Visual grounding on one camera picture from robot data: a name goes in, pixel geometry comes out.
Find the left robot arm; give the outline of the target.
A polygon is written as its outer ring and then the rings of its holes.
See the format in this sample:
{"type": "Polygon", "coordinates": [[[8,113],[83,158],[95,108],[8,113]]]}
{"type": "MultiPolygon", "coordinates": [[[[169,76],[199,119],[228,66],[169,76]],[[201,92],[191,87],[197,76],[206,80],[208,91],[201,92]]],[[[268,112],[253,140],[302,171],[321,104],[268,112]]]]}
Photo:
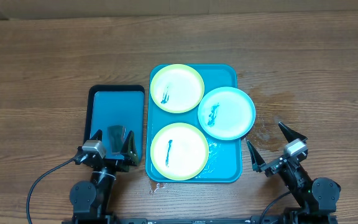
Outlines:
{"type": "Polygon", "coordinates": [[[139,165],[135,147],[135,136],[129,131],[113,136],[118,159],[106,157],[107,150],[102,143],[102,130],[97,130],[91,139],[78,147],[74,156],[77,165],[84,164],[93,169],[89,181],[77,182],[70,190],[70,202],[73,205],[72,223],[120,223],[113,213],[108,211],[111,192],[118,172],[129,172],[131,166],[139,165]]]}

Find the light blue rimmed plate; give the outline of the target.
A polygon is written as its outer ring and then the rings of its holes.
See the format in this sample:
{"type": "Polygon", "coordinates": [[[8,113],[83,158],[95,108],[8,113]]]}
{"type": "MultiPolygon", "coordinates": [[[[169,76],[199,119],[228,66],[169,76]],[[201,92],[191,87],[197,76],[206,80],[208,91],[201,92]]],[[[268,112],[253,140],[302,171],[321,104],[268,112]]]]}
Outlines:
{"type": "Polygon", "coordinates": [[[253,127],[256,108],[244,91],[224,86],[211,90],[198,106],[198,121],[213,138],[231,141],[245,136],[253,127]]]}

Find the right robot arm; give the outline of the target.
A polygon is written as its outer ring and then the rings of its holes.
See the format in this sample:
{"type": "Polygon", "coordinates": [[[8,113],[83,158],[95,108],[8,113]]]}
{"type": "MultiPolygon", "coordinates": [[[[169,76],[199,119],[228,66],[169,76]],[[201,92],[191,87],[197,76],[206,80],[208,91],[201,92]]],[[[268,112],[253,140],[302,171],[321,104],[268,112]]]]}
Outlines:
{"type": "Polygon", "coordinates": [[[266,163],[250,141],[249,148],[252,169],[263,172],[267,177],[278,174],[287,186],[288,192],[269,203],[261,215],[250,217],[251,223],[337,223],[332,214],[336,211],[341,186],[326,177],[311,179],[301,162],[308,156],[308,138],[282,122],[278,124],[288,144],[283,155],[266,163]],[[292,195],[298,208],[285,208],[281,215],[268,216],[267,212],[280,199],[292,195]]]}

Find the dark grey sponge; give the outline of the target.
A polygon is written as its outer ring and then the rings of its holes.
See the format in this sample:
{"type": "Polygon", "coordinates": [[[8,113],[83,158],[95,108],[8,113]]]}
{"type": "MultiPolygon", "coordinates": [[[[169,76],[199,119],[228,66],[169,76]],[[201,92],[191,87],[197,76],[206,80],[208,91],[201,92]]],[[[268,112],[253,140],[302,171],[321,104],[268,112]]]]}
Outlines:
{"type": "Polygon", "coordinates": [[[108,127],[108,139],[111,146],[111,152],[113,154],[121,151],[124,145],[125,132],[125,127],[120,125],[108,127]]]}

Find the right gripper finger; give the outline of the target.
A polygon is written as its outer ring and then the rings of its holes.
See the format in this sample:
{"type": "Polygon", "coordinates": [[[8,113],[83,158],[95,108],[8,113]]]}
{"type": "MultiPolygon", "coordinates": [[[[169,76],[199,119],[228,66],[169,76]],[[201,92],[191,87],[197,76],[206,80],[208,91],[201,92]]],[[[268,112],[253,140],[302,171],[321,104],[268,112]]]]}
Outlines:
{"type": "Polygon", "coordinates": [[[247,147],[249,148],[253,171],[262,172],[262,167],[265,165],[265,161],[249,140],[247,140],[247,147]]]}
{"type": "Polygon", "coordinates": [[[291,128],[289,128],[288,126],[283,124],[282,122],[278,123],[278,127],[280,128],[281,132],[283,133],[283,135],[284,135],[285,139],[288,141],[288,143],[291,143],[296,139],[299,139],[299,140],[303,141],[304,143],[308,140],[308,138],[306,136],[292,130],[291,128]]]}

